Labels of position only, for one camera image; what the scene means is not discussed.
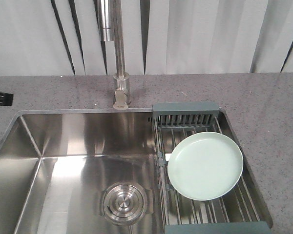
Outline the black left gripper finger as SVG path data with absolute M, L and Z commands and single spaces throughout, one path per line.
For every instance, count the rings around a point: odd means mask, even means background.
M 0 92 L 0 106 L 12 106 L 14 94 Z

